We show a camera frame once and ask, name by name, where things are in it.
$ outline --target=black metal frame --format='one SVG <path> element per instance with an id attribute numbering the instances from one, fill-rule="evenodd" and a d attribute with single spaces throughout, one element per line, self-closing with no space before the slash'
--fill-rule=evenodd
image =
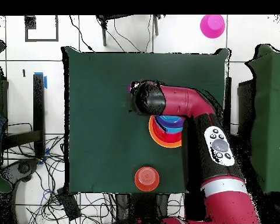
<path id="1" fill-rule="evenodd" d="M 8 81 L 2 80 L 3 114 L 8 118 Z M 7 134 L 3 138 L 3 150 L 34 142 L 35 156 L 42 158 L 45 154 L 44 137 L 44 78 L 43 75 L 33 75 L 33 131 L 18 134 Z"/>

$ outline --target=red robot arm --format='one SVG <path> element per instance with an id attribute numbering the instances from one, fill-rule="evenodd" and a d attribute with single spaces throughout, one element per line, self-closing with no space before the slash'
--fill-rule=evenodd
<path id="1" fill-rule="evenodd" d="M 244 185 L 244 178 L 230 150 L 211 104 L 194 89 L 164 86 L 154 81 L 131 84 L 131 104 L 139 114 L 192 117 L 198 138 L 201 190 L 210 220 L 186 224 L 260 224 Z M 183 224 L 180 220 L 164 220 Z"/>

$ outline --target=pink cup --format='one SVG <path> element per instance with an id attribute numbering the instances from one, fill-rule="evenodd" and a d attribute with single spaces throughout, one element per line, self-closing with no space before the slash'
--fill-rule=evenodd
<path id="1" fill-rule="evenodd" d="M 201 20 L 200 29 L 207 38 L 218 38 L 225 30 L 224 19 L 221 15 L 205 15 Z"/>

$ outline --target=white tiled floor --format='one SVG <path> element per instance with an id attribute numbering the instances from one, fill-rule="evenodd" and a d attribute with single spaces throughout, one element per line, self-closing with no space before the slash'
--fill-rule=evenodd
<path id="1" fill-rule="evenodd" d="M 167 15 L 159 21 L 159 35 L 154 35 L 153 51 L 155 53 L 214 53 L 219 48 L 229 48 L 232 51 L 229 65 L 229 76 L 232 77 L 232 115 L 231 121 L 238 123 L 238 98 L 237 86 L 239 82 L 252 78 L 252 73 L 244 62 L 254 56 L 255 47 L 259 44 L 270 43 L 280 50 L 280 16 L 267 15 L 223 15 L 227 21 L 224 33 L 216 39 L 206 38 L 200 31 L 200 21 L 203 15 Z M 150 15 L 134 15 L 115 21 L 117 31 L 129 39 L 137 49 L 147 52 L 152 51 L 152 18 Z M 95 16 L 72 16 L 74 25 L 80 27 L 83 40 L 95 51 L 119 52 L 122 51 L 113 38 L 107 33 L 107 46 L 103 46 L 102 29 Z M 55 16 L 36 16 L 36 30 L 29 30 L 31 39 L 51 39 L 55 33 Z M 34 72 L 43 72 L 47 76 L 48 87 L 45 89 L 45 133 L 46 139 L 62 136 L 64 133 L 64 75 L 61 46 L 72 46 L 81 51 L 89 51 L 84 45 L 78 30 L 71 25 L 69 16 L 58 16 L 59 42 L 25 42 L 24 16 L 0 16 L 0 39 L 6 45 L 6 52 L 0 54 L 0 67 L 9 80 L 8 111 L 9 124 L 30 123 L 32 119 L 32 75 Z M 120 37 L 114 28 L 114 21 L 108 22 L 108 32 L 119 42 L 125 51 L 137 51 L 126 39 Z M 236 133 L 237 126 L 232 125 L 232 132 Z M 9 132 L 28 131 L 28 125 L 9 127 Z M 61 155 L 59 145 L 51 151 Z M 18 158 L 18 155 L 9 153 L 9 158 Z M 64 164 L 59 163 L 54 172 L 57 188 L 64 183 Z M 37 172 L 42 178 L 44 188 L 48 188 L 48 173 L 44 165 L 38 165 Z M 16 197 L 17 217 L 19 224 L 28 224 L 31 208 L 36 211 L 43 197 L 40 179 L 33 174 L 28 183 L 21 183 Z M 97 215 L 103 200 L 101 194 L 85 194 L 78 196 L 78 204 L 82 213 L 90 216 Z M 180 201 L 181 194 L 172 194 L 170 200 Z M 183 206 L 179 211 L 176 201 L 171 201 L 168 207 L 169 214 L 184 215 Z M 108 210 L 102 206 L 102 215 L 107 215 Z M 95 224 L 90 219 L 81 217 L 78 224 Z M 102 219 L 103 223 L 111 222 L 108 214 Z"/>

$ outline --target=red cup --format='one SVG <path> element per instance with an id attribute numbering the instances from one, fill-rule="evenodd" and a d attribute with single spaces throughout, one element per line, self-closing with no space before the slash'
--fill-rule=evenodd
<path id="1" fill-rule="evenodd" d="M 136 172 L 135 184 L 141 191 L 153 191 L 159 182 L 159 174 L 152 167 L 142 167 Z"/>

